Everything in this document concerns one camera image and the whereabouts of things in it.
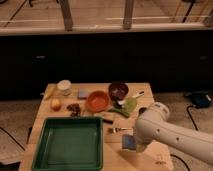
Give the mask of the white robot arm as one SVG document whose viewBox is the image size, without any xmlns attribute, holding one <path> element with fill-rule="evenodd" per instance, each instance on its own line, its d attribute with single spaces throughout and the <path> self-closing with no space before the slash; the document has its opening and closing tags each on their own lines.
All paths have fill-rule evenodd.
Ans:
<svg viewBox="0 0 213 171">
<path fill-rule="evenodd" d="M 163 103 L 149 105 L 135 121 L 136 142 L 145 149 L 156 140 L 213 165 L 213 134 L 171 124 L 169 116 L 170 111 Z"/>
</svg>

